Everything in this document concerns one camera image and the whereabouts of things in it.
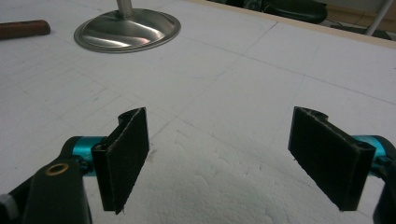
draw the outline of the metal pole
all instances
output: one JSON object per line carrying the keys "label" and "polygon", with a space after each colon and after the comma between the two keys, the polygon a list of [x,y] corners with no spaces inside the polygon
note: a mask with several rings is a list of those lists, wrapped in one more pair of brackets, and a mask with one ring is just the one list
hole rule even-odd
{"label": "metal pole", "polygon": [[379,23],[382,21],[382,18],[384,18],[385,14],[387,13],[390,5],[392,5],[393,0],[387,0],[384,2],[382,7],[379,9],[378,14],[376,15],[373,24],[367,29],[366,35],[373,35],[376,27],[378,27]]}
{"label": "metal pole", "polygon": [[119,5],[119,12],[122,17],[131,17],[134,14],[131,0],[117,0],[117,5]]}

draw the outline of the black rubber pad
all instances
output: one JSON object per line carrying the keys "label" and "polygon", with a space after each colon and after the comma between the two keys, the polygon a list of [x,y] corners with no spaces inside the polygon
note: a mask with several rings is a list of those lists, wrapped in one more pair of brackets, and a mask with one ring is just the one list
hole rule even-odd
{"label": "black rubber pad", "polygon": [[146,109],[119,116],[120,125],[92,149],[105,211],[122,211],[149,153]]}
{"label": "black rubber pad", "polygon": [[289,150],[341,211],[355,211],[375,148],[355,140],[311,109],[295,107]]}

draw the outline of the black plastic housing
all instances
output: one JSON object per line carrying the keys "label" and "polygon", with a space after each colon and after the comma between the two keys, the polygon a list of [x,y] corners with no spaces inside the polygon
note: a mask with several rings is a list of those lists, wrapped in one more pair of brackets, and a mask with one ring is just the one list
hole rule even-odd
{"label": "black plastic housing", "polygon": [[149,153],[146,108],[119,116],[119,126],[92,148],[105,211],[122,211]]}
{"label": "black plastic housing", "polygon": [[90,208],[76,161],[57,160],[32,177],[23,224],[90,224]]}
{"label": "black plastic housing", "polygon": [[344,133],[318,111],[294,107],[289,150],[341,211],[355,211],[375,148]]}

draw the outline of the blue anodized part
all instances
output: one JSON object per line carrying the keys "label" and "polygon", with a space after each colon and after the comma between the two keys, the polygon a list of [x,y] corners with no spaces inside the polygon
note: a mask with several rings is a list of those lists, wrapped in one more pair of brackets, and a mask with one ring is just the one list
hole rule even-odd
{"label": "blue anodized part", "polygon": [[[84,159],[85,162],[89,163],[93,169],[93,159],[91,154],[91,148],[96,144],[102,142],[104,139],[103,136],[83,136],[76,142],[73,148],[73,155],[80,156]],[[96,172],[93,170],[92,172],[86,174],[85,176],[96,176]]]}
{"label": "blue anodized part", "polygon": [[375,137],[373,137],[371,135],[354,135],[352,137],[354,137],[358,141],[368,143],[368,144],[372,145],[373,147],[375,147],[375,154],[373,157],[372,168],[379,167],[380,165],[375,163],[377,161],[377,159],[387,156],[384,146],[382,146],[382,144]]}

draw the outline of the black clamp jaw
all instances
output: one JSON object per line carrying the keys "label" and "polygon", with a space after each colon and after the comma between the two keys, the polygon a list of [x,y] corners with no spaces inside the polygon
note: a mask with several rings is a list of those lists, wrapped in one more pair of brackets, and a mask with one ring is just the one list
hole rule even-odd
{"label": "black clamp jaw", "polygon": [[294,107],[289,151],[341,211],[357,210],[367,175],[382,178],[374,223],[396,223],[396,148],[381,136],[350,136],[327,119]]}
{"label": "black clamp jaw", "polygon": [[0,195],[0,224],[92,223],[84,175],[97,176],[104,210],[118,214],[148,153],[146,108],[121,114],[108,137],[72,137],[57,159]]}

